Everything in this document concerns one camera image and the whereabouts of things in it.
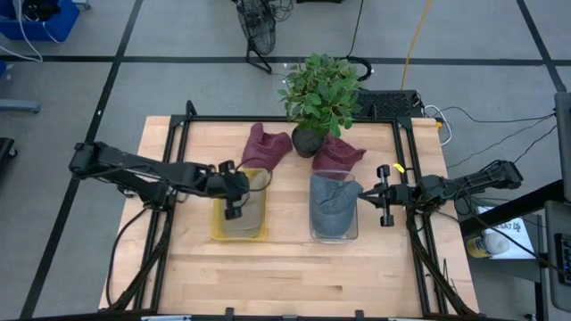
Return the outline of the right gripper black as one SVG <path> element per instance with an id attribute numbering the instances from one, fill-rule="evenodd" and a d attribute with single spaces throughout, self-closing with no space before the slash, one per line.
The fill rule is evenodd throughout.
<path id="1" fill-rule="evenodd" d="M 359 198 L 366 202 L 378 203 L 377 207 L 383 210 L 383 215 L 380 218 L 381 226 L 394 226 L 390 206 L 412 204 L 414 188 L 407 184 L 389 185 L 390 167 L 388 164 L 377 168 L 377 176 L 380 178 L 377 187 L 360 193 Z"/>

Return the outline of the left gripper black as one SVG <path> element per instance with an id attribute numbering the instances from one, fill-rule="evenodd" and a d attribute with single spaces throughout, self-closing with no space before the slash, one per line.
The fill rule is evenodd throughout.
<path id="1" fill-rule="evenodd" d="M 242 207 L 248 199 L 249 192 L 248 176 L 243 171 L 237 170 L 232 160 L 221 162 L 218 171 L 209 175 L 207 179 L 207 195 L 225 201 L 226 220 L 242 217 Z"/>

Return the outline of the maroon baseball cap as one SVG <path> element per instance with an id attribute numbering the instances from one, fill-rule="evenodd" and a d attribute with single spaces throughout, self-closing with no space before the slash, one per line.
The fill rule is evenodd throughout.
<path id="1" fill-rule="evenodd" d="M 244 147 L 242 163 L 249 169 L 273 171 L 292 150 L 292 139 L 286 132 L 267 133 L 262 123 L 254 123 Z"/>
<path id="2" fill-rule="evenodd" d="M 345 180 L 366 152 L 328 135 L 313 158 L 312 169 L 326 178 Z"/>

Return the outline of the translucent yellow plastic bin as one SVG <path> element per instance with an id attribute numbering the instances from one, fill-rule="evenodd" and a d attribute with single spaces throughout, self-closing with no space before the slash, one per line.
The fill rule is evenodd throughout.
<path id="1" fill-rule="evenodd" d="M 271 182 L 271 178 L 272 178 L 272 174 L 269 171 L 270 174 L 270 179 L 269 179 L 269 183 L 268 183 L 268 187 L 269 184 Z M 211 215 L 211 239 L 212 240 L 216 240 L 216 241 L 220 241 L 220 242 L 262 242 L 266 240 L 266 236 L 267 236 L 267 224 L 268 224 L 268 220 L 266 222 L 266 236 L 264 240 L 261 241 L 255 241 L 255 240 L 228 240 L 228 239 L 224 239 L 223 235 L 221 233 L 221 228 L 220 228 L 220 223 L 222 221 L 222 218 L 224 218 L 224 209 L 226 208 L 226 204 L 223 200 L 215 200 L 214 201 L 214 205 L 213 205 L 213 212 Z"/>

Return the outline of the black mesh box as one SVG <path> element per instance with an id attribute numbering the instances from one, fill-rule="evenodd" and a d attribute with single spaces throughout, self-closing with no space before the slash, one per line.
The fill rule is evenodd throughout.
<path id="1" fill-rule="evenodd" d="M 360 90 L 355 119 L 423 118 L 424 104 L 416 90 Z"/>

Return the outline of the potted green plant black pot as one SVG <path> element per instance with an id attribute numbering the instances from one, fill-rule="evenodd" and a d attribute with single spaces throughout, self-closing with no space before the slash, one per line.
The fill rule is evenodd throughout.
<path id="1" fill-rule="evenodd" d="M 316 53 L 288 68 L 278 93 L 286 118 L 296 124 L 291 139 L 303 158 L 313 157 L 328 135 L 340 137 L 353 124 L 360 77 L 347 58 Z"/>

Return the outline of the yellow and white bottle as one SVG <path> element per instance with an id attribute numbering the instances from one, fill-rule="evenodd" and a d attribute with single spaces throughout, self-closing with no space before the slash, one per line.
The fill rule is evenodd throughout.
<path id="1" fill-rule="evenodd" d="M 497 232 L 479 235 L 467 241 L 468 254 L 477 259 L 490 258 L 502 254 L 510 248 L 510 241 Z"/>

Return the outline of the white printed paper sheet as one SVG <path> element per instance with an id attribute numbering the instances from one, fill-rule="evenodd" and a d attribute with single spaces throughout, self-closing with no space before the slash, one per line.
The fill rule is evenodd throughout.
<path id="1" fill-rule="evenodd" d="M 508 251 L 488 259 L 533 259 L 533 245 L 522 218 L 514 218 L 493 228 L 485 229 L 481 235 L 497 232 L 510 241 Z"/>

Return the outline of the black floor fan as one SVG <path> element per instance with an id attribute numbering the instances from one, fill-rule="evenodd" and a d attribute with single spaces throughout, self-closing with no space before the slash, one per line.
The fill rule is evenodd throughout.
<path id="1" fill-rule="evenodd" d="M 247 47 L 245 61 L 252 66 L 272 73 L 272 68 L 264 59 L 276 43 L 276 20 L 268 0 L 233 0 L 237 16 L 244 33 Z"/>

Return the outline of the blue plastic floor bin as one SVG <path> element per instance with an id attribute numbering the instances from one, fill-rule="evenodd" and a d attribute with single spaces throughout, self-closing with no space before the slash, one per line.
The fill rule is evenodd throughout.
<path id="1" fill-rule="evenodd" d="M 15 9 L 18 0 L 0 0 L 0 34 L 10 40 L 24 40 L 25 33 L 30 41 L 64 42 L 79 17 L 78 7 L 72 0 L 40 1 L 57 5 L 59 12 L 54 12 L 47 21 L 30 21 L 22 10 L 19 21 Z"/>

